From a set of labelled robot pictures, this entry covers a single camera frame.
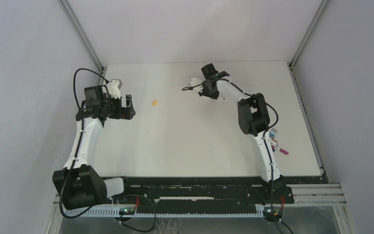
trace white wall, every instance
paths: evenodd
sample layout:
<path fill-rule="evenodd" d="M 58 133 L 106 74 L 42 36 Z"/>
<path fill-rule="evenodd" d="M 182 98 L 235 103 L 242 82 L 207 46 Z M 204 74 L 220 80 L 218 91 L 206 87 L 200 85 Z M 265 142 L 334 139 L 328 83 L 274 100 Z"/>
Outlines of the white wall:
<path fill-rule="evenodd" d="M 296 75 L 357 230 L 374 233 L 374 1 L 331 1 Z"/>
<path fill-rule="evenodd" d="M 70 0 L 103 65 L 290 62 L 321 0 Z"/>
<path fill-rule="evenodd" d="M 94 69 L 56 0 L 0 0 L 0 233 L 45 229 L 52 173 L 75 136 L 79 67 Z M 81 74 L 78 90 L 96 80 Z"/>

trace gray floor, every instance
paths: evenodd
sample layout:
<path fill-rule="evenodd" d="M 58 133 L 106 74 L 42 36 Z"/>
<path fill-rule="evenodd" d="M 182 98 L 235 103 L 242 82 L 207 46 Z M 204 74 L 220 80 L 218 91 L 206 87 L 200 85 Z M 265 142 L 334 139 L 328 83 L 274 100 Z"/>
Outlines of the gray floor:
<path fill-rule="evenodd" d="M 283 221 L 295 234 L 338 234 L 332 207 L 285 208 Z M 127 224 L 150 228 L 152 219 L 138 218 Z M 290 232 L 279 224 L 284 234 Z M 64 219 L 61 234 L 135 234 L 113 218 Z M 261 218 L 161 218 L 152 234 L 276 234 L 275 224 Z"/>

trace gray wall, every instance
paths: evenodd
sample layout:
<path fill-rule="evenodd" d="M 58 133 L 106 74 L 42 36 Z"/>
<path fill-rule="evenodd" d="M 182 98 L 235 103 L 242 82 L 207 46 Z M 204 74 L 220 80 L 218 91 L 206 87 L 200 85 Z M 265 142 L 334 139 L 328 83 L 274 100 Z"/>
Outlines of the gray wall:
<path fill-rule="evenodd" d="M 295 71 L 357 230 L 374 233 L 374 1 L 331 1 Z"/>
<path fill-rule="evenodd" d="M 79 67 L 94 69 L 56 0 L 0 0 L 0 233 L 45 229 L 52 172 L 75 136 Z M 97 80 L 79 76 L 78 90 Z"/>

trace white table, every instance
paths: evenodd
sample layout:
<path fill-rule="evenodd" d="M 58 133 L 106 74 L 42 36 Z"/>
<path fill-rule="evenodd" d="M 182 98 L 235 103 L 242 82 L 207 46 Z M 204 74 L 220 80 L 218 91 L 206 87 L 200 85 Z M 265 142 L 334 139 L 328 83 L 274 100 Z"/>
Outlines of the white table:
<path fill-rule="evenodd" d="M 106 78 L 123 81 L 121 94 L 132 95 L 136 115 L 105 122 L 94 164 L 100 176 L 260 176 L 255 146 L 239 128 L 237 103 L 181 91 L 192 77 L 203 78 L 206 64 L 108 66 Z M 286 62 L 213 64 L 242 89 L 261 92 L 278 111 L 275 139 L 290 153 L 275 152 L 282 174 L 320 175 Z"/>

